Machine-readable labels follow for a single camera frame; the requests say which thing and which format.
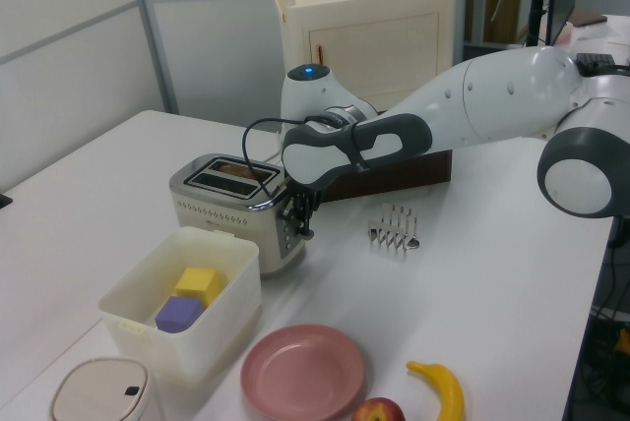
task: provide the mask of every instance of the red apple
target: red apple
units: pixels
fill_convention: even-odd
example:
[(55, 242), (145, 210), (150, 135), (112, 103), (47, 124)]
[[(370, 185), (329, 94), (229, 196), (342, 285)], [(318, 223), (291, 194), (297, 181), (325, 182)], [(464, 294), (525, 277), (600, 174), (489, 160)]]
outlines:
[(405, 421), (405, 415), (389, 398), (369, 398), (356, 408), (352, 421)]

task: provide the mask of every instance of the toaster slot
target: toaster slot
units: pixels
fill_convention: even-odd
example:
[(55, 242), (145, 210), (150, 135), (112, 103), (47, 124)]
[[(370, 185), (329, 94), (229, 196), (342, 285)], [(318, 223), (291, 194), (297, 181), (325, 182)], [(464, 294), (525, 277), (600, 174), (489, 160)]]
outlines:
[(222, 192), (228, 192), (243, 198), (249, 197), (258, 190), (258, 186), (249, 183), (231, 180), (219, 175), (210, 173), (200, 173), (190, 180), (189, 184), (201, 186), (201, 188), (211, 188)]

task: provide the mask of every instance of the white plastic container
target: white plastic container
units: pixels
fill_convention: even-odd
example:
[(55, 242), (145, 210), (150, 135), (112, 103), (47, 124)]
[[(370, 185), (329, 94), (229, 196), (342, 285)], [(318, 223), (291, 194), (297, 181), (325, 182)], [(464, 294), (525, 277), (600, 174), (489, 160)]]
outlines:
[(308, 63), (376, 109), (453, 65), (456, 0), (276, 0), (286, 71)]
[[(218, 269), (227, 285), (186, 331), (158, 330), (156, 314), (187, 267)], [(98, 302), (120, 352), (173, 381), (195, 385), (238, 339), (261, 305), (258, 246), (220, 231), (182, 227)]]
[(52, 398), (50, 421), (164, 421), (151, 372), (123, 358), (92, 359), (75, 367)]

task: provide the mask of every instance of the yellow block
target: yellow block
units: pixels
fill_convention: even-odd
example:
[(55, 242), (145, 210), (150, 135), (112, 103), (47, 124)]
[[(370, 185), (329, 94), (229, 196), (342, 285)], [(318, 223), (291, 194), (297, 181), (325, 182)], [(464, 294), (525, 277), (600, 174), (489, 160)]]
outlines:
[(175, 285), (175, 295), (201, 300), (208, 308), (223, 290), (220, 271), (215, 269), (187, 268)]

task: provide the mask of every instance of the silver toaster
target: silver toaster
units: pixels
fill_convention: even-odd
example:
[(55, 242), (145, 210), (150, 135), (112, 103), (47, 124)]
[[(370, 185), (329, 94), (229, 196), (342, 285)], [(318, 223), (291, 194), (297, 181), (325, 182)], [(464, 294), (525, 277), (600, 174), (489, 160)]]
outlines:
[(304, 247), (303, 238), (283, 219), (289, 195), (284, 169), (251, 160), (269, 198), (245, 161), (231, 155), (196, 158), (170, 179), (170, 192), (181, 226), (220, 230), (253, 241), (260, 250), (261, 275), (286, 267)]

